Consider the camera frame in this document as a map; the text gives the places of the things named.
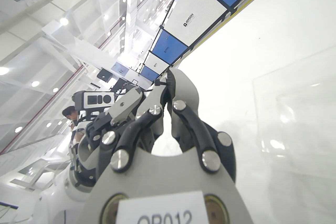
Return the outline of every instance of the person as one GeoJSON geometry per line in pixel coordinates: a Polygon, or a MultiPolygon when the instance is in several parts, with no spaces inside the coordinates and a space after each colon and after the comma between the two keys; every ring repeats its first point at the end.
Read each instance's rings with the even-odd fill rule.
{"type": "Polygon", "coordinates": [[[78,111],[75,110],[74,106],[68,106],[62,111],[62,115],[72,121],[71,125],[69,126],[72,132],[70,145],[74,146],[80,142],[85,132],[84,129],[83,131],[73,130],[74,127],[77,126],[78,111]]]}

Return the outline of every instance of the metal screw head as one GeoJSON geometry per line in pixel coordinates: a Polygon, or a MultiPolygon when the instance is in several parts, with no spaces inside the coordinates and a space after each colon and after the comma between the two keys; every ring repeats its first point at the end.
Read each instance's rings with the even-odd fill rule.
{"type": "Polygon", "coordinates": [[[182,100],[177,100],[173,103],[173,106],[176,110],[182,111],[186,108],[186,103],[182,100]]]}
{"type": "Polygon", "coordinates": [[[210,171],[218,171],[221,166],[221,161],[218,154],[208,150],[202,153],[203,165],[210,171]]]}
{"type": "Polygon", "coordinates": [[[153,105],[149,108],[149,113],[151,115],[159,115],[161,112],[161,108],[158,105],[153,105]]]}
{"type": "Polygon", "coordinates": [[[113,143],[116,135],[116,133],[114,131],[110,131],[110,132],[107,132],[106,134],[103,135],[103,138],[102,138],[102,143],[104,145],[110,145],[113,143]]]}
{"type": "Polygon", "coordinates": [[[228,135],[225,132],[219,132],[218,135],[217,135],[217,138],[223,146],[228,147],[232,144],[232,139],[231,139],[230,135],[228,135]]]}
{"type": "Polygon", "coordinates": [[[101,137],[100,135],[95,135],[95,136],[93,137],[93,140],[96,141],[96,140],[100,139],[100,137],[101,137]]]}
{"type": "Polygon", "coordinates": [[[129,160],[129,154],[126,150],[120,149],[112,155],[110,165],[113,170],[123,169],[129,160]]]}

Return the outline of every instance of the dark hair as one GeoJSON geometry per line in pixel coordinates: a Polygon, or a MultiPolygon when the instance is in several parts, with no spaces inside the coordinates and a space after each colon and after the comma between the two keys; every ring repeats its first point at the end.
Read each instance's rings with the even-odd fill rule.
{"type": "Polygon", "coordinates": [[[62,111],[62,115],[64,117],[67,117],[68,115],[70,115],[74,111],[75,111],[75,107],[74,106],[69,106],[62,111]]]}

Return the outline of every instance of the red pipe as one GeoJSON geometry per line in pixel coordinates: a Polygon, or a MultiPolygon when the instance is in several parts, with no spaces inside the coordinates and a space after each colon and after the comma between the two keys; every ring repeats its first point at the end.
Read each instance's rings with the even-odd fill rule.
{"type": "MultiPolygon", "coordinates": [[[[120,23],[120,21],[118,21],[112,28],[111,28],[111,30],[113,30],[114,28],[115,28],[115,26],[116,25],[118,25],[120,23]]],[[[104,43],[107,41],[109,39],[109,37],[108,38],[106,38],[106,40],[98,47],[98,49],[100,49],[103,45],[104,45],[104,43]]],[[[80,69],[82,69],[83,68],[83,66],[81,66],[81,67],[79,67],[72,75],[71,75],[71,77],[60,87],[60,89],[48,100],[48,102],[46,102],[45,104],[44,104],[44,106],[33,116],[33,118],[32,119],[30,119],[29,120],[29,122],[23,127],[23,129],[20,131],[20,132],[18,132],[18,134],[6,145],[6,147],[5,148],[3,148],[3,150],[0,152],[0,155],[2,155],[4,152],[5,152],[5,150],[13,143],[13,141],[20,135],[20,133],[22,133],[23,131],[24,131],[24,129],[40,114],[40,112],[54,99],[54,97],[60,92],[60,90],[64,87],[64,86],[66,86],[66,84],[73,78],[73,76],[75,76],[77,73],[78,73],[78,71],[80,70],[80,69]]]]}

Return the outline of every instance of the circular sensor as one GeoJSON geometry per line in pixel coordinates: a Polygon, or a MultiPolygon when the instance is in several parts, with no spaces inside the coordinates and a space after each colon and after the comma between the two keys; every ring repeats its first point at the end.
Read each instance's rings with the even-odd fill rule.
{"type": "Polygon", "coordinates": [[[204,196],[209,224],[229,224],[229,214],[223,202],[215,195],[204,196]]]}
{"type": "Polygon", "coordinates": [[[124,194],[116,194],[112,196],[105,204],[101,214],[101,224],[116,224],[117,213],[120,200],[127,199],[124,194]]]}
{"type": "Polygon", "coordinates": [[[104,103],[105,104],[109,104],[110,102],[111,102],[111,96],[110,95],[105,95],[104,97],[103,97],[103,101],[104,101],[104,103]]]}

